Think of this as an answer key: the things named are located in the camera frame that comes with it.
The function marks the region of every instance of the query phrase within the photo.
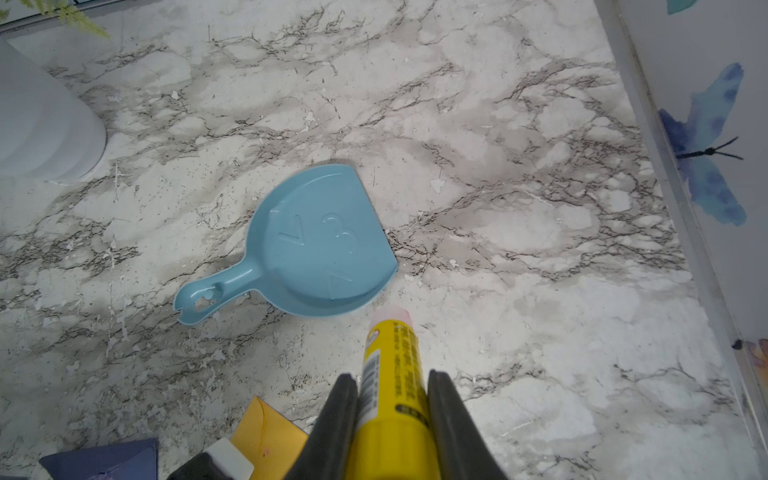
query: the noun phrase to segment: dark blue paper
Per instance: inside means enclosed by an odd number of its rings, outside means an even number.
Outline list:
[[[157,480],[157,440],[139,440],[40,458],[53,480]]]

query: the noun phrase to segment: dragonfly decal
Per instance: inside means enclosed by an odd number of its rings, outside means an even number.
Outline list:
[[[720,223],[741,225],[746,221],[746,211],[730,191],[725,177],[710,159],[715,154],[743,160],[738,155],[720,151],[731,145],[736,138],[711,147],[723,132],[723,125],[744,77],[741,65],[725,67],[709,88],[691,95],[691,106],[685,123],[675,120],[663,108],[659,110],[664,129],[667,131],[672,150],[677,158],[677,168],[687,182],[690,199],[704,212]]]

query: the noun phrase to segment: plant leaf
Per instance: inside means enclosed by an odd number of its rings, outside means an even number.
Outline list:
[[[56,17],[65,25],[73,26],[79,30],[99,35],[100,37],[109,38],[109,34],[102,27],[96,25],[94,21],[79,8],[74,5],[69,5],[66,0],[61,0],[58,3]]]

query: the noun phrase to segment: yellow envelope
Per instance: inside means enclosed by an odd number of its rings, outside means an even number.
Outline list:
[[[282,480],[306,442],[306,433],[253,397],[230,440],[253,463],[250,480]]]

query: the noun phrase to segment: dustpan handle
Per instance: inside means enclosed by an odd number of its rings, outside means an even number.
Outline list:
[[[202,322],[231,300],[249,290],[255,290],[260,277],[261,272],[252,263],[241,261],[202,280],[187,283],[174,299],[174,310],[181,310],[179,322],[184,325]],[[213,303],[198,309],[195,303],[201,298]]]

